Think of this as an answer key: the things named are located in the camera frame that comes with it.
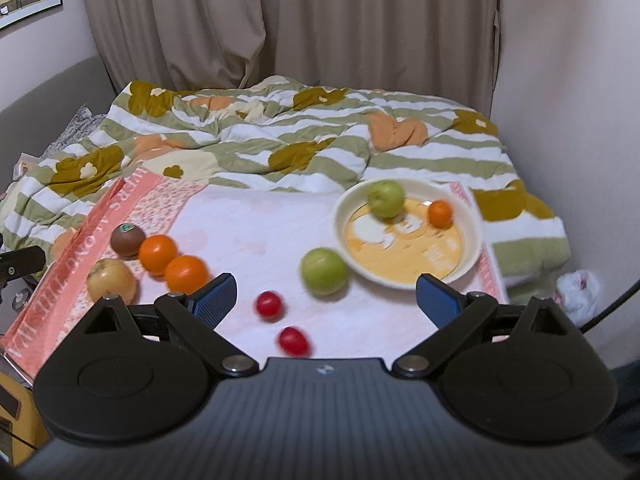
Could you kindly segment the red cherry tomato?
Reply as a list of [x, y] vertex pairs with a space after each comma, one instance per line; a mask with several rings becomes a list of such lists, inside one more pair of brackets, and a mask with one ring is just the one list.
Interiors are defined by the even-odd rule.
[[285, 327], [278, 335], [280, 349], [293, 358], [306, 358], [310, 355], [311, 345], [300, 330], [296, 327]]
[[276, 320], [280, 318], [283, 312], [282, 298], [271, 290], [262, 292], [255, 300], [254, 303], [257, 314], [263, 320]]

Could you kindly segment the large yellow-red apple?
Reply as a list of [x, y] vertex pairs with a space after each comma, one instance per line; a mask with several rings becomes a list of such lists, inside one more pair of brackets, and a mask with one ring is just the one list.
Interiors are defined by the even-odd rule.
[[137, 296], [137, 280], [125, 263], [113, 258], [99, 260], [86, 279], [92, 301], [106, 296], [121, 296], [125, 304], [132, 304]]

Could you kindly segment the brown kiwi with sticker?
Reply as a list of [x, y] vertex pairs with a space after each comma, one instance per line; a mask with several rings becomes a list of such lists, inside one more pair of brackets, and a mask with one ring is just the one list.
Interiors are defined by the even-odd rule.
[[121, 223], [112, 231], [110, 245], [120, 258], [134, 258], [145, 241], [145, 232], [133, 223]]

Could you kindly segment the small mandarin orange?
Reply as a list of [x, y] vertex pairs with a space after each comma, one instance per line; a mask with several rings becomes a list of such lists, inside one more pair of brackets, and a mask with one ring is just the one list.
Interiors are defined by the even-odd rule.
[[435, 229], [448, 229], [451, 226], [454, 212], [446, 200], [434, 200], [428, 205], [427, 219]]

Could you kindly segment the green apple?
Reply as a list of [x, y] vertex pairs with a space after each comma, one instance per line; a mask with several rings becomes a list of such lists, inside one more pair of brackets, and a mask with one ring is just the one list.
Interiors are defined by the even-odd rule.
[[333, 249], [311, 249], [300, 260], [300, 275], [314, 296], [324, 297], [340, 292], [348, 281], [348, 266]]
[[399, 216], [404, 211], [405, 198], [404, 188], [392, 180], [373, 182], [367, 192], [370, 211], [382, 220]]

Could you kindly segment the cream bowl with cartoon print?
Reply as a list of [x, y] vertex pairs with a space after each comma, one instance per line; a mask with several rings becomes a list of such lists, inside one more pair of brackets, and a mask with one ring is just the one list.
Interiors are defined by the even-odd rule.
[[[483, 250], [480, 218], [449, 186], [391, 177], [405, 190], [404, 212], [380, 220], [370, 211], [367, 192], [378, 179], [363, 181], [343, 193], [332, 211], [336, 250], [349, 267], [367, 280], [392, 289], [413, 289], [423, 273], [451, 284], [468, 274]], [[454, 218], [448, 229], [427, 219], [434, 200], [450, 203]]]

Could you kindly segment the small box on sofa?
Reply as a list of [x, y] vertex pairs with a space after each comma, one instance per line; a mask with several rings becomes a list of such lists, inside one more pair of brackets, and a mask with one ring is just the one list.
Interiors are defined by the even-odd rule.
[[38, 165], [40, 158], [31, 154], [22, 153], [18, 156], [17, 162], [13, 166], [12, 180], [18, 181], [32, 168]]

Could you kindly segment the pink floral table cloth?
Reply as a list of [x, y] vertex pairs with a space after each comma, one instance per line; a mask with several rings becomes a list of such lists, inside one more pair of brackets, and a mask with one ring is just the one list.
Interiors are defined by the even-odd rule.
[[[118, 180], [93, 206], [1, 341], [8, 361], [27, 379], [90, 309], [86, 277], [111, 255], [115, 226], [131, 222], [146, 234], [165, 234], [180, 252], [204, 260], [213, 274], [238, 284], [235, 307], [218, 332], [257, 361], [277, 356], [278, 333], [301, 330], [318, 359], [380, 358], [392, 362], [434, 332], [412, 290], [393, 290], [352, 276], [334, 298], [306, 291], [303, 255], [334, 247], [333, 195], [201, 186], [138, 170]], [[263, 320], [255, 300], [267, 290], [283, 301], [276, 320]]]

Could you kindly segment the white plastic bag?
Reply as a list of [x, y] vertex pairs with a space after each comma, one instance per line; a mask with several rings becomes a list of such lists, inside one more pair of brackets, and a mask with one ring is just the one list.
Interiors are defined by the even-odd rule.
[[565, 273], [555, 281], [553, 300], [580, 327], [594, 317], [600, 295], [598, 278], [591, 271], [578, 270]]

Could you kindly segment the grey sofa backrest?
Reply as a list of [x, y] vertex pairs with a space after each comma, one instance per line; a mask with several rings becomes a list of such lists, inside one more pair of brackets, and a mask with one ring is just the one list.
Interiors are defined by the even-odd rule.
[[1, 191], [13, 178], [21, 154], [41, 155], [65, 129], [76, 110], [108, 111], [116, 92], [99, 56], [63, 70], [1, 112]]

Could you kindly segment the grey patterned pillow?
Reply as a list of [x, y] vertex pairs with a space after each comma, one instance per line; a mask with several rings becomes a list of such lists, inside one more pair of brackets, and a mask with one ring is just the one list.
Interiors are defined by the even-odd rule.
[[63, 151], [66, 146], [90, 136], [105, 117], [105, 114], [93, 114], [86, 104], [82, 104], [63, 132], [43, 151], [41, 157], [48, 158], [54, 153]]

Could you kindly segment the green striped floral blanket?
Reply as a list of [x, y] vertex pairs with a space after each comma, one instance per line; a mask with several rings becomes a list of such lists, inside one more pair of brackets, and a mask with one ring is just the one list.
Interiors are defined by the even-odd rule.
[[39, 159], [1, 203], [6, 248], [61, 250], [111, 184], [137, 168], [262, 191], [337, 193], [403, 177], [468, 188], [508, 286], [570, 258], [562, 220], [530, 194], [497, 126], [440, 96], [311, 87], [174, 91], [131, 81], [80, 140]]

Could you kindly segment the beige curtain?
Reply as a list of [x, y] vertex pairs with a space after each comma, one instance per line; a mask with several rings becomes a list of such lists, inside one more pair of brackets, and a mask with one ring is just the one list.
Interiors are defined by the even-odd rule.
[[444, 96], [488, 112], [499, 0], [85, 0], [117, 88], [310, 86]]

